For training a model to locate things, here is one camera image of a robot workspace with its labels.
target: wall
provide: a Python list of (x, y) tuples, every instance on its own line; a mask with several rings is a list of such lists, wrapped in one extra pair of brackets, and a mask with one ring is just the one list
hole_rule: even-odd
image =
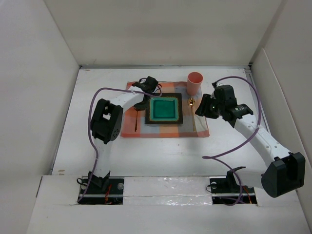
[(0, 0), (0, 233), (26, 233), (78, 72), (42, 0)]
[(312, 227), (312, 2), (287, 0), (257, 55), (252, 72), (272, 134), (307, 156), (305, 186), (298, 190)]
[(79, 64), (248, 65), (281, 0), (45, 0)]

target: plaid placemat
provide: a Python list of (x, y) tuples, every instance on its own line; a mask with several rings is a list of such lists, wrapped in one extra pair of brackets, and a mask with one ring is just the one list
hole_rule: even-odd
[[(127, 83), (127, 89), (134, 82)], [(196, 132), (193, 131), (192, 110), (188, 104), (191, 97), (186, 93), (187, 82), (164, 82), (162, 85), (163, 93), (182, 93), (182, 112), (183, 124), (177, 125), (148, 125), (145, 124), (145, 111), (137, 111), (134, 107), (125, 112), (124, 121), (121, 129), (122, 137), (139, 137), (139, 138), (170, 138), (170, 137), (208, 137), (209, 130), (205, 117), (195, 115), (195, 111), (200, 105), (202, 99), (201, 89), (193, 96), (195, 104), (193, 106)]]

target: white table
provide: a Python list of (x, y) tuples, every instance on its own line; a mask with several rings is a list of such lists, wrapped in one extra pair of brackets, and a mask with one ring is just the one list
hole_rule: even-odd
[[(246, 77), (243, 68), (165, 67), (155, 69), (80, 70), (60, 141), (53, 175), (87, 175), (94, 163), (94, 150), (87, 136), (87, 114), (93, 94), (100, 87), (125, 88), (128, 81), (152, 76), (157, 80), (183, 81), (190, 72), (204, 76), (202, 93), (213, 91), (212, 82), (226, 76)], [(238, 79), (223, 82), (234, 87), (238, 103), (256, 110), (250, 87)], [(97, 99), (119, 93), (102, 91)], [(207, 119), (208, 138), (122, 138), (114, 141), (111, 176), (212, 176), (225, 175), (228, 168), (204, 155), (216, 155), (242, 143), (245, 138), (222, 118)], [(265, 169), (264, 162), (250, 145), (222, 158), (233, 168)]]
[[(42, 179), (27, 233), (309, 233), (295, 191), (271, 198), (256, 188), (257, 206), (201, 204), (202, 199), (211, 201), (211, 195), (202, 191), (207, 177), (198, 176), (225, 175), (228, 170), (215, 161), (203, 160), (201, 156), (216, 155), (245, 140), (222, 119), (207, 120), (211, 134), (208, 138), (119, 137), (113, 145), (111, 175), (127, 176), (125, 190), (130, 200), (125, 205), (115, 206), (76, 204), (79, 191), (76, 178), (86, 175), (94, 163), (93, 148), (87, 137), (87, 113), (94, 92), (105, 86), (123, 88), (127, 81), (146, 76), (166, 81), (186, 80), (192, 71), (204, 76), (202, 92), (208, 94), (213, 91), (211, 83), (218, 78), (231, 75), (246, 77), (243, 68), (224, 67), (80, 70), (53, 174)], [(255, 110), (254, 99), (246, 83), (236, 79), (223, 83), (234, 87), (239, 103)], [(98, 99), (110, 99), (116, 95), (114, 92), (102, 92)], [(250, 144), (222, 159), (232, 167), (265, 169), (260, 155)], [(131, 176), (146, 176), (147, 180)], [(148, 176), (188, 176), (193, 182), (186, 187), (183, 183), (178, 184), (179, 191), (182, 189), (186, 195), (194, 196), (196, 190), (202, 197), (196, 200), (197, 205), (155, 205), (162, 202), (163, 197), (155, 201), (149, 199), (150, 195), (164, 193), (173, 196), (176, 187), (169, 187), (169, 190), (163, 187), (161, 191), (161, 183), (157, 184), (155, 177), (149, 180)], [(140, 195), (147, 200), (135, 205), (133, 201)]]

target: teal square plate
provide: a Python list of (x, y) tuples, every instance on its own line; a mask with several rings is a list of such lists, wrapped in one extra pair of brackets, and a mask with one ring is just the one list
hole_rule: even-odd
[(146, 110), (145, 124), (182, 124), (182, 94), (165, 93), (152, 97)]

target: pink cup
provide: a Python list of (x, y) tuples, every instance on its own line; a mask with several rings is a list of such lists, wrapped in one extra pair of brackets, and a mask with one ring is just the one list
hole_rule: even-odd
[(189, 73), (186, 86), (187, 93), (191, 96), (196, 95), (202, 82), (203, 76), (201, 75), (201, 73), (198, 72)]

